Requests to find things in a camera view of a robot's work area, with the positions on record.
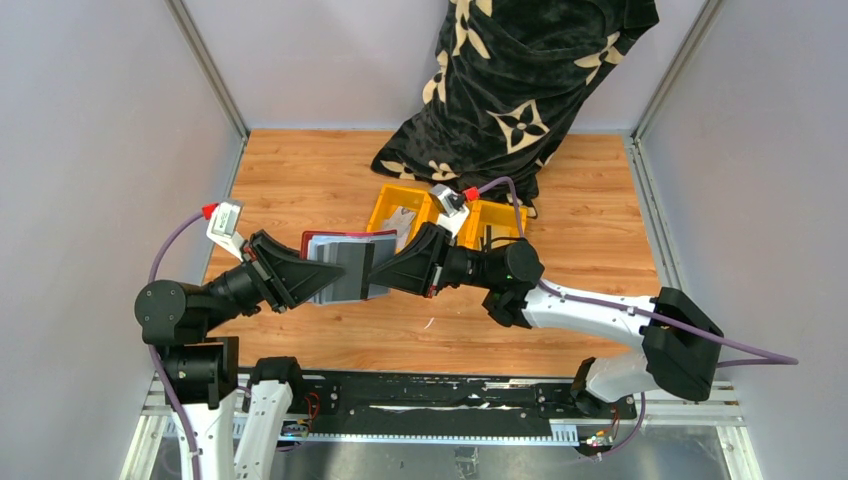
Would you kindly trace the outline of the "yellow three-compartment bin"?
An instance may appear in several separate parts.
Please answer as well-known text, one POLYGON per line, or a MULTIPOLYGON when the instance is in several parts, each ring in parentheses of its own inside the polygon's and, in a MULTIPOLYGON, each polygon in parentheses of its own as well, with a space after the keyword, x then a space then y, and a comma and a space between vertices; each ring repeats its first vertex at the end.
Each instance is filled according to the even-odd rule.
POLYGON ((527 228, 529 209, 518 211, 512 204, 475 200, 461 211, 447 217, 439 211, 438 202, 427 191, 385 184, 367 223, 368 232, 394 230, 396 249, 411 242, 426 223, 445 227, 455 234, 456 244, 474 250, 497 248, 513 243, 527 228))

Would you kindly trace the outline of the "red leather card holder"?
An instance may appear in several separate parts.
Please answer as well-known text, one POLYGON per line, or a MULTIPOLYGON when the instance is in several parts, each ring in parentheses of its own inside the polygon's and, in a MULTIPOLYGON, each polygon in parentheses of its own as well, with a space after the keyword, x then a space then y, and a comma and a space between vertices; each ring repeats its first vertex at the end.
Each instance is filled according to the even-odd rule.
POLYGON ((343 244, 364 244, 374 248, 373 263, 380 264, 390 259, 396 251, 397 231, 378 232, 329 232, 307 231, 302 235, 301 257, 327 263, 339 263, 343 244))

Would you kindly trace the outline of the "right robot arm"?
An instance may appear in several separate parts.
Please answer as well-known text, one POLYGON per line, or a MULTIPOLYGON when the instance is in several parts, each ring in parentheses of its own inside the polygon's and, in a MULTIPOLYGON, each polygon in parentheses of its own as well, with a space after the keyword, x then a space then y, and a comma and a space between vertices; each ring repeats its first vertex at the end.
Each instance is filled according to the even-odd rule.
POLYGON ((543 272, 525 239, 475 250, 427 223, 368 280, 426 298, 446 287, 480 288, 484 310, 501 326, 569 330, 628 347, 625 354, 580 364, 565 403, 584 417, 653 390, 693 402, 709 399, 724 335, 684 292, 663 287, 654 297, 615 297, 555 285, 543 272))

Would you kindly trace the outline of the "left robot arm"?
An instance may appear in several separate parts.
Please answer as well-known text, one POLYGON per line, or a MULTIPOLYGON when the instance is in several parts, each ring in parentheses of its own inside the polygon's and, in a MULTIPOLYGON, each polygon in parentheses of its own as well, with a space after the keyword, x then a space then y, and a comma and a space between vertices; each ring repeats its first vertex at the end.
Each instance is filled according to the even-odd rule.
POLYGON ((263 358, 252 368, 243 404, 247 419, 234 439, 238 405, 235 336, 210 331, 267 304, 283 313, 332 282, 342 267, 306 260, 259 231, 234 241, 239 264, 204 285, 154 278, 139 292, 134 314, 150 348, 177 425, 182 474, 191 479, 267 479, 285 416, 307 399, 294 357, 263 358))

